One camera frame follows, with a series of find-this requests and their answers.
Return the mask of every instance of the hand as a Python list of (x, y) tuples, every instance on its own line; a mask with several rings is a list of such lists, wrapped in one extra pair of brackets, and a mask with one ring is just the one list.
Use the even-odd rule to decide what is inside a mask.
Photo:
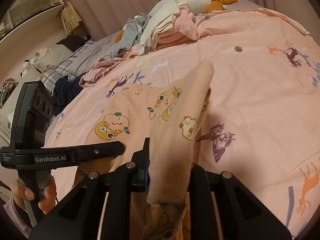
[[(19, 179), (10, 183), (10, 189), (12, 197), (19, 207), (26, 210), (23, 200), (34, 200), (35, 194), (31, 189), (23, 186), (19, 183)], [(56, 182), (52, 176), (50, 176), (49, 184), (44, 189), (44, 198), (38, 203), (39, 208), (44, 214), (48, 214), (56, 205), (57, 187)]]

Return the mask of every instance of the pink blanket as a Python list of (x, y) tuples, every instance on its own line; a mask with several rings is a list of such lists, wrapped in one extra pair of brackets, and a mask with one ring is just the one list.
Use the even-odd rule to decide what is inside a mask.
[[(267, 9), (215, 12), (196, 21), (197, 41), (131, 55), (84, 88), (46, 147), (83, 144), (125, 84), (165, 87), (207, 58), (215, 74), (193, 161), (207, 171), (232, 172), (296, 236), (320, 203), (320, 48), (299, 23)], [(59, 200), (76, 172), (52, 172)]]

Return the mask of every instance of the sleeve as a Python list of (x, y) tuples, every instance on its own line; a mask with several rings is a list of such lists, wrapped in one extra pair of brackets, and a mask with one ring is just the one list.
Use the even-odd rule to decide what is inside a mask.
[(19, 215), (18, 211), (14, 205), (14, 199), (10, 196), (9, 201), (3, 206), (15, 226), (20, 230), (20, 232), (29, 239), (32, 227), (30, 227)]

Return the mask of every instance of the deer print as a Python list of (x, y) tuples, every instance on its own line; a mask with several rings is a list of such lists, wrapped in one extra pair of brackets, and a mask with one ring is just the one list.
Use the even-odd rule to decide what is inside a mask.
[(107, 84), (106, 88), (108, 88), (112, 82), (117, 81), (118, 78), (119, 78), (118, 76), (115, 76), (114, 78), (111, 77), (111, 80), (110, 80), (109, 83)]
[(307, 169), (308, 169), (308, 175), (303, 173), (303, 170), (301, 168), (300, 171), (304, 176), (304, 184), (302, 187), (302, 196), (299, 199), (299, 207), (296, 210), (296, 213), (299, 215), (299, 213), (302, 214), (306, 211), (307, 209), (307, 204), (308, 204), (308, 209), (310, 209), (311, 207), (311, 203), (306, 200), (306, 193), (308, 193), (310, 190), (312, 190), (314, 187), (316, 187), (319, 183), (319, 174), (320, 174), (320, 170), (318, 171), (318, 169), (316, 168), (316, 166), (313, 163), (310, 163), (316, 170), (316, 173), (313, 177), (310, 178), (310, 172), (309, 172), (309, 165), (307, 165)]
[(289, 54), (288, 52), (286, 52), (286, 50), (283, 50), (283, 51), (282, 51), (282, 50), (279, 49), (279, 51), (281, 51), (282, 53), (284, 53), (284, 54), (287, 55), (287, 57), (288, 57), (288, 59), (289, 59), (289, 62), (292, 64), (293, 67), (298, 67), (298, 66), (301, 67), (301, 61), (300, 61), (300, 60), (294, 60), (294, 57), (298, 55), (297, 50), (294, 49), (294, 48), (289, 48), (289, 49), (292, 49), (291, 54)]
[(128, 78), (127, 78), (127, 76), (125, 76), (125, 78), (122, 77), (120, 80), (119, 80), (119, 78), (118, 78), (117, 83), (115, 84), (115, 86), (114, 86), (111, 90), (109, 90), (109, 94), (106, 95), (106, 98), (109, 98), (109, 97), (113, 96), (113, 95), (115, 94), (115, 93), (114, 93), (114, 90), (115, 90), (117, 87), (122, 87), (122, 86), (124, 86), (124, 85), (126, 84), (126, 82), (128, 81), (128, 79), (131, 78), (132, 76), (133, 76), (133, 73), (132, 73), (132, 75), (131, 75), (130, 77), (128, 77)]
[(269, 48), (269, 53), (270, 53), (270, 55), (272, 55), (272, 56), (279, 56), (278, 54), (276, 54), (275, 53), (275, 51), (277, 51), (278, 50), (278, 48), (277, 47), (269, 47), (268, 46), (268, 48)]

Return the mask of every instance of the bamboo blind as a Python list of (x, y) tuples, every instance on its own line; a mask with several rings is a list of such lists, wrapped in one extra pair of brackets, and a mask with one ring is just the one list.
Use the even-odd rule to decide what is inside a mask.
[(82, 23), (80, 16), (70, 2), (67, 2), (67, 5), (62, 9), (60, 15), (63, 27), (67, 34), (71, 33), (78, 25)]

